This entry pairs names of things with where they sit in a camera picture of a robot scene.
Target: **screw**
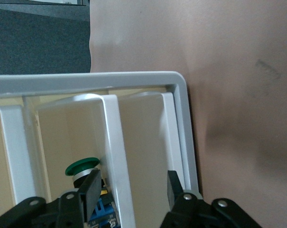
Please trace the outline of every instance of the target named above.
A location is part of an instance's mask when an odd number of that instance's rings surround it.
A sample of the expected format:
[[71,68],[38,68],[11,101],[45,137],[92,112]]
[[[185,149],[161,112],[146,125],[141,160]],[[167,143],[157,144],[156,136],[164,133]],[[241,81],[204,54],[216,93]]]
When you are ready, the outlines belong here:
[[36,205],[36,204],[38,204],[38,203],[39,203],[38,200],[33,200],[33,201],[31,201],[29,204],[30,204],[30,206],[34,206],[34,205]]
[[183,198],[185,198],[186,200],[191,200],[192,196],[190,194],[184,194]]
[[68,194],[67,196],[66,196],[66,198],[68,199],[68,200],[70,200],[71,198],[73,198],[74,197],[74,194]]
[[228,206],[228,203],[224,200],[220,200],[217,202],[219,206],[226,208]]

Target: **green button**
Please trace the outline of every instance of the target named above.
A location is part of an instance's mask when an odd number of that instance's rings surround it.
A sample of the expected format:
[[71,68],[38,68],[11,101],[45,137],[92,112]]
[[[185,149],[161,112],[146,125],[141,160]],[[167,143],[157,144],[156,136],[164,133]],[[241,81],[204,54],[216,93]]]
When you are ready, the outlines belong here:
[[66,176],[74,176],[84,170],[92,169],[100,163],[98,158],[84,158],[74,162],[65,170]]

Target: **blue electrical component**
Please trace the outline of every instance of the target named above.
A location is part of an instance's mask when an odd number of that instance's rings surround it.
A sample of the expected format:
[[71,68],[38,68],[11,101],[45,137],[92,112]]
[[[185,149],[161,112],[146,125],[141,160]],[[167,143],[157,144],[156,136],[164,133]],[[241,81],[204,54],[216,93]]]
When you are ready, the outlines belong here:
[[88,222],[90,228],[119,228],[119,224],[116,218],[111,203],[104,205],[102,198],[99,198],[95,210]]

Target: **white divider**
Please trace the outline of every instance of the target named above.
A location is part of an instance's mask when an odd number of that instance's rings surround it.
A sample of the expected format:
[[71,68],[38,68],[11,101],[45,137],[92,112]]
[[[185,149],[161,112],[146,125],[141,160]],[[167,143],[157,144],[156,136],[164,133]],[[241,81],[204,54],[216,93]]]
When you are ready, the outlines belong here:
[[136,228],[161,225],[169,211],[167,170],[185,187],[174,98],[145,92],[119,98]]
[[102,177],[114,196],[121,227],[134,228],[127,161],[116,95],[77,95],[37,107],[42,159],[51,200],[71,188],[71,163],[101,160]]
[[22,106],[0,106],[0,213],[35,196],[33,183]]

